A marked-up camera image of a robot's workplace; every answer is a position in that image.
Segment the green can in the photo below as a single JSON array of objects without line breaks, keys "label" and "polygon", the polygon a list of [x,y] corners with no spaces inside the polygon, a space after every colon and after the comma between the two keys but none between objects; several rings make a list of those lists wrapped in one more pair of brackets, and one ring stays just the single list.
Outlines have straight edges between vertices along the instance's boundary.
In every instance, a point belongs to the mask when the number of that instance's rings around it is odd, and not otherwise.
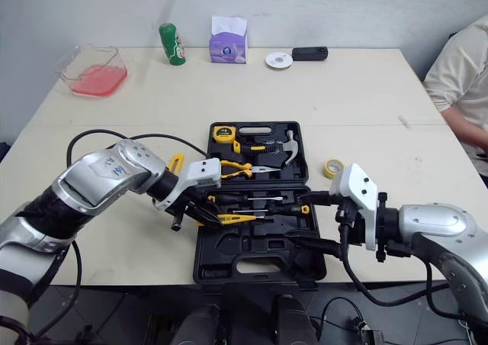
[{"label": "green can", "polygon": [[169,63],[172,65],[182,65],[185,63],[185,49],[181,44],[180,37],[173,23],[164,23],[159,26],[159,36],[162,46],[165,49]]}]

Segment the black cable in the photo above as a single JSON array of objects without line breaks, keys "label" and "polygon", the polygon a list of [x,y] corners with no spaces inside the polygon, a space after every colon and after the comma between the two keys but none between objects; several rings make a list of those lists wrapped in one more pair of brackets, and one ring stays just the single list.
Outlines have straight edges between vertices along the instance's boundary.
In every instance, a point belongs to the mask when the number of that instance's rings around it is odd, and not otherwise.
[{"label": "black cable", "polygon": [[[309,318],[316,319],[316,320],[320,320],[321,319],[320,317],[317,317],[317,316],[308,316],[308,317]],[[343,327],[340,324],[335,324],[334,322],[331,322],[331,321],[328,321],[328,320],[326,320],[326,323],[327,324],[330,324],[330,325],[332,325],[334,327],[340,328],[341,330],[344,330],[344,331],[347,331],[347,332],[356,334],[356,331],[354,331],[354,330],[352,330],[350,328],[347,328],[347,327]],[[455,341],[464,341],[465,343],[467,342],[466,339],[450,339],[450,340],[437,341],[436,343],[426,343],[425,345],[442,345],[444,343],[453,343]],[[393,341],[387,341],[387,340],[385,340],[384,343],[387,343],[389,345],[402,345],[401,343],[394,343]]]},{"label": "black cable", "polygon": [[116,131],[112,130],[106,130],[106,129],[91,129],[87,131],[83,131],[82,133],[76,135],[68,144],[68,149],[66,150],[66,166],[69,167],[71,166],[72,163],[72,152],[73,152],[73,147],[75,144],[80,140],[82,137],[86,137],[87,135],[90,134],[111,134],[115,135],[116,137],[119,137],[120,139],[127,139],[127,137],[123,134],[120,134]]},{"label": "black cable", "polygon": [[[426,343],[425,345],[442,345],[443,343],[453,343],[455,341],[464,341],[465,343],[467,342],[466,339],[450,339],[450,340],[438,341],[436,343]],[[384,341],[384,343],[388,343],[389,345],[402,345],[401,343],[393,343],[391,341]]]},{"label": "black cable", "polygon": [[136,135],[135,137],[130,137],[130,139],[137,140],[137,139],[144,139],[147,137],[164,137],[165,139],[176,140],[176,141],[179,141],[180,143],[183,143],[184,145],[188,145],[190,148],[196,150],[205,158],[210,158],[209,154],[205,153],[202,149],[200,149],[196,145],[190,143],[189,141],[186,141],[185,139],[181,139],[180,137],[175,137],[173,135],[168,135],[168,134],[141,134],[141,135]]},{"label": "black cable", "polygon": [[107,130],[107,129],[91,129],[91,130],[87,130],[87,131],[84,131],[84,132],[76,135],[69,142],[68,149],[66,150],[66,166],[68,166],[68,167],[71,166],[71,163],[72,163],[72,152],[73,152],[73,147],[75,146],[75,144],[78,142],[78,140],[80,140],[83,137],[86,137],[87,135],[90,135],[90,134],[110,134],[110,135],[114,135],[116,137],[119,137],[120,139],[132,139],[132,140],[144,139],[144,138],[147,138],[147,137],[162,137],[162,138],[165,138],[165,139],[171,139],[171,140],[179,141],[180,143],[183,143],[184,145],[187,145],[190,148],[196,150],[201,155],[205,156],[205,158],[209,158],[210,157],[209,154],[205,153],[202,149],[200,149],[196,145],[190,143],[189,141],[186,141],[185,139],[181,139],[180,137],[175,137],[175,136],[169,135],[169,134],[141,134],[141,135],[136,135],[135,137],[126,137],[125,135],[123,135],[121,133],[118,133],[116,131],[112,131],[112,130]]},{"label": "black cable", "polygon": [[[317,316],[308,316],[308,317],[309,317],[309,318],[316,319],[316,320],[319,320],[319,321],[321,321],[321,320],[322,320],[322,318],[317,317]],[[325,322],[326,324],[330,324],[330,325],[332,325],[332,326],[334,326],[334,327],[340,328],[341,330],[348,331],[348,332],[351,332],[351,333],[353,333],[353,334],[355,334],[355,333],[356,333],[356,331],[352,330],[351,328],[347,328],[347,327],[341,326],[340,324],[335,324],[334,322],[331,322],[331,321],[329,321],[329,320],[325,320],[324,322]]]},{"label": "black cable", "polygon": [[320,321],[320,328],[319,328],[319,336],[317,337],[318,340],[320,340],[320,338],[322,337],[322,332],[323,332],[323,323],[324,321],[326,320],[326,313],[327,313],[327,308],[329,308],[329,306],[331,305],[331,303],[333,303],[334,301],[337,301],[337,300],[343,300],[343,301],[346,301],[348,302],[353,308],[354,310],[356,311],[356,314],[358,315],[358,317],[363,321],[364,318],[363,318],[363,314],[361,313],[361,311],[359,311],[359,308],[358,306],[350,299],[347,299],[346,297],[335,297],[335,298],[332,298],[330,301],[327,302],[327,304],[324,306],[323,310],[322,310],[322,314],[320,315],[320,318],[321,318],[321,321]]},{"label": "black cable", "polygon": [[0,316],[0,327],[8,328],[18,334],[18,341],[20,343],[27,343],[27,340],[34,340],[34,335],[30,333],[25,326],[13,318]]},{"label": "black cable", "polygon": [[461,320],[461,321],[465,321],[465,322],[470,322],[472,324],[476,324],[477,326],[484,327],[485,329],[487,329],[488,328],[488,322],[481,321],[481,320],[478,320],[477,318],[467,316],[467,315],[444,312],[435,306],[434,300],[432,298],[432,267],[430,266],[430,263],[428,263],[427,261],[423,260],[423,262],[424,262],[425,268],[427,270],[427,284],[426,284],[427,303],[429,304],[430,309],[432,309],[432,312],[434,312],[436,315],[444,317],[444,318],[450,318],[451,320]]},{"label": "black cable", "polygon": [[68,305],[55,317],[53,318],[46,326],[41,328],[36,334],[36,340],[39,340],[47,331],[49,331],[54,325],[56,325],[75,305],[76,300],[78,299],[80,285],[82,283],[82,255],[79,252],[78,244],[74,240],[71,242],[71,245],[75,251],[76,256],[76,284],[75,290],[73,291],[71,300],[69,301]]},{"label": "black cable", "polygon": [[[404,305],[409,301],[415,301],[427,294],[427,289],[421,290],[420,292],[413,293],[411,295],[406,296],[405,298],[397,299],[396,301],[380,301],[376,299],[369,290],[364,286],[364,284],[359,280],[359,278],[354,274],[349,265],[349,258],[348,258],[348,236],[349,236],[349,226],[346,224],[341,225],[339,228],[341,234],[341,244],[342,244],[342,264],[344,266],[345,271],[348,273],[348,276],[351,278],[352,282],[354,283],[357,290],[363,293],[366,298],[370,301],[375,303],[375,305],[379,305],[381,307],[396,307],[397,305]],[[441,284],[432,287],[431,292],[437,292],[439,290],[449,288],[449,284]]]},{"label": "black cable", "polygon": [[114,309],[108,314],[108,316],[105,318],[105,320],[101,323],[100,326],[98,326],[98,329],[95,331],[95,336],[98,335],[105,325],[109,322],[109,320],[112,318],[112,316],[115,314],[117,309],[122,305],[122,302],[124,301],[125,297],[127,297],[127,293],[123,293],[120,299],[118,300],[117,304],[115,305]]}]

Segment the person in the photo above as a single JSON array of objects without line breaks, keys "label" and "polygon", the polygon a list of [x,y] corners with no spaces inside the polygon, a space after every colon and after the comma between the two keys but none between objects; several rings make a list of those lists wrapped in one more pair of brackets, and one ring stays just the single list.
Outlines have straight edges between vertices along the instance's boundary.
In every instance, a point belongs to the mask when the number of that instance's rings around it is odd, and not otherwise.
[{"label": "person", "polygon": [[456,33],[424,86],[488,187],[488,15]]}]

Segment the screwdriver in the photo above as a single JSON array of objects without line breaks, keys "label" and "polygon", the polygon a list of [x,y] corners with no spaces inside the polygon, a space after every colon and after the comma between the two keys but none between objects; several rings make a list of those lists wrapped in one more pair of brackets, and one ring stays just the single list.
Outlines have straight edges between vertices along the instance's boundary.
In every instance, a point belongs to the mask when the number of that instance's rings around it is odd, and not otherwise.
[{"label": "screwdriver", "polygon": [[267,215],[302,215],[302,214],[309,214],[310,207],[308,205],[299,205],[299,204],[283,204],[281,206],[269,206],[267,209],[259,209],[259,210],[234,210],[234,214],[241,214],[241,213],[266,213]]},{"label": "screwdriver", "polygon": [[[257,219],[264,219],[265,217],[257,217],[255,215],[237,215],[237,214],[218,214],[217,217],[220,219],[222,225],[238,224],[245,221],[255,221]],[[203,227],[204,224],[199,221],[195,222],[197,227]]]},{"label": "screwdriver", "polygon": [[240,204],[242,202],[247,202],[251,200],[275,200],[277,202],[280,202],[283,200],[283,196],[275,196],[270,198],[247,198],[243,195],[219,194],[209,195],[208,199],[217,205],[231,205]]}]

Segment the white wall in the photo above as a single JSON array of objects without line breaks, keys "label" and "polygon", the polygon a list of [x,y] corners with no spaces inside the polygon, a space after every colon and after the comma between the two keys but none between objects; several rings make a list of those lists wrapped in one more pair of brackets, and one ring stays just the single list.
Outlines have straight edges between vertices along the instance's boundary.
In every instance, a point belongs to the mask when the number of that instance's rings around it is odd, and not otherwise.
[{"label": "white wall", "polygon": [[158,46],[173,21],[187,47],[207,46],[210,16],[249,19],[252,47],[400,47],[423,76],[447,35],[488,13],[488,0],[0,0],[0,140],[12,142],[76,44]]}]

